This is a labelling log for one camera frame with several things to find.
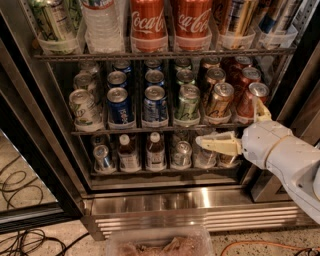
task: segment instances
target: bottle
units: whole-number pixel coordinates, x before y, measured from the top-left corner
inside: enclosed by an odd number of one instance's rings
[[[158,132],[153,132],[147,140],[146,146],[147,169],[161,171],[166,167],[165,148]]]
[[[119,52],[122,46],[116,1],[81,0],[90,53]]]
[[[120,158],[120,169],[125,172],[135,172],[140,169],[138,153],[127,134],[119,137],[118,155]]]

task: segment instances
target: cola bottle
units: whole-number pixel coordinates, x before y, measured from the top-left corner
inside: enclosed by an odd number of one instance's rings
[[[166,167],[165,147],[158,132],[150,134],[146,145],[146,167],[150,171],[161,171]]]
[[[120,169],[125,172],[138,171],[140,169],[140,161],[135,144],[131,142],[127,134],[121,135],[119,142]]]

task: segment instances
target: bottle label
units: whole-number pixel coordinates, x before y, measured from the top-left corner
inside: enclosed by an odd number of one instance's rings
[[[147,150],[147,165],[150,168],[162,168],[164,166],[164,149],[159,152],[150,152]]]
[[[120,157],[121,165],[125,169],[136,169],[140,166],[138,155],[136,152],[134,152],[132,154],[120,154],[119,153],[119,157]]]

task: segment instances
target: bottle cap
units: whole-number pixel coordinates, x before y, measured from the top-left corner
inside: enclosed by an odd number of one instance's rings
[[[127,134],[122,134],[119,137],[119,141],[121,145],[128,145],[130,143],[130,138]]]
[[[150,140],[153,142],[153,143],[157,143],[160,141],[160,134],[157,133],[157,132],[153,132],[150,134]]]

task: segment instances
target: speckled floor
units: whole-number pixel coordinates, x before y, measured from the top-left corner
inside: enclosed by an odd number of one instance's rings
[[[51,225],[41,228],[46,236],[55,237],[65,243],[67,246],[76,238],[85,234],[87,230],[80,221],[66,222],[63,224]],[[212,233],[213,255],[220,256],[223,249],[237,241],[269,241],[282,243],[285,245],[298,247],[318,247],[320,246],[320,227],[312,228],[290,228],[267,231],[232,231]],[[15,234],[6,234],[0,236],[0,240]],[[45,242],[40,249],[30,253],[30,256],[54,256],[61,251],[58,243],[53,241]],[[225,256],[245,255],[245,256],[293,256],[297,251],[279,248],[266,244],[241,244],[230,248]],[[94,241],[91,236],[87,236],[73,247],[71,247],[66,256],[114,256],[106,255],[106,242]]]

